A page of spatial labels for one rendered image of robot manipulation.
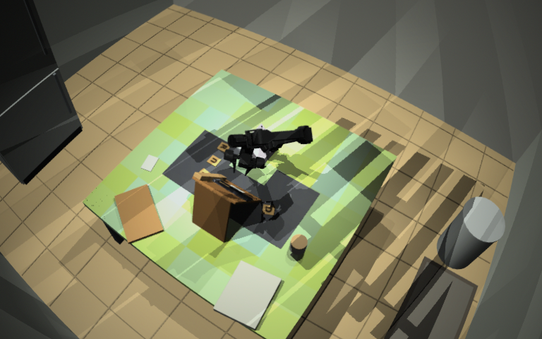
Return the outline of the tan flat board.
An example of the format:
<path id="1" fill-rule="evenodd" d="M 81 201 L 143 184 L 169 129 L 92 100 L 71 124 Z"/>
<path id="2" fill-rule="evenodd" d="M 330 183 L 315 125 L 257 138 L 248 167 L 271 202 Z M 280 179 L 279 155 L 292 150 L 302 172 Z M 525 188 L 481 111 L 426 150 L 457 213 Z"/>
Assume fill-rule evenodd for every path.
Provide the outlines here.
<path id="1" fill-rule="evenodd" d="M 115 199 L 129 244 L 164 231 L 147 184 Z"/>

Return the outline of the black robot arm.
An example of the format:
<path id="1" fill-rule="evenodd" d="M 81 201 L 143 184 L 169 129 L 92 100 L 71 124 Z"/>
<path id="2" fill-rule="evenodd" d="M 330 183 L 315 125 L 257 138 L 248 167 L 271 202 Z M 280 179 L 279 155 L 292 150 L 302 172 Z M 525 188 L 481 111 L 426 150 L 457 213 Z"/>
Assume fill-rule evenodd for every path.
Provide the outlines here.
<path id="1" fill-rule="evenodd" d="M 250 132 L 254 131 L 254 132 Z M 311 127 L 299 126 L 295 130 L 288 131 L 269 131 L 268 129 L 246 130 L 245 134 L 231 134 L 228 137 L 230 148 L 246 147 L 250 149 L 261 148 L 265 153 L 268 149 L 272 153 L 279 150 L 286 143 L 298 142 L 300 144 L 309 144 L 313 141 Z M 254 166 L 255 160 L 252 153 L 245 153 L 242 150 L 239 153 L 238 166 L 248 169 Z"/>

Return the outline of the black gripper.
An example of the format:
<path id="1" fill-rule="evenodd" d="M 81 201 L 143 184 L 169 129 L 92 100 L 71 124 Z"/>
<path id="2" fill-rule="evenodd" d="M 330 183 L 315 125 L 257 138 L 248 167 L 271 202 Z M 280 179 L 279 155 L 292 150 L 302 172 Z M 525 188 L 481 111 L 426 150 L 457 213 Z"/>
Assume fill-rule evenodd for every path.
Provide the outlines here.
<path id="1" fill-rule="evenodd" d="M 253 151 L 254 149 L 250 149 L 250 148 L 246 148 L 246 147 L 241 147 L 241 150 L 245 150 L 245 153 L 249 153 L 251 152 L 253 154 Z M 224 153 L 224 159 L 225 160 L 228 160 L 232 163 L 233 165 L 233 171 L 235 173 L 235 169 L 236 169 L 236 159 L 239 160 L 239 155 L 237 154 L 234 154 L 234 151 L 233 150 L 229 150 L 229 149 L 226 149 L 225 150 L 225 153 Z M 264 169 L 264 166 L 265 166 L 265 159 L 262 158 L 262 157 L 256 157 L 256 158 L 253 158 L 255 160 L 254 162 L 254 166 L 253 167 L 248 167 L 248 169 L 246 170 L 246 173 L 245 173 L 245 176 L 254 168 L 260 168 L 260 169 Z"/>

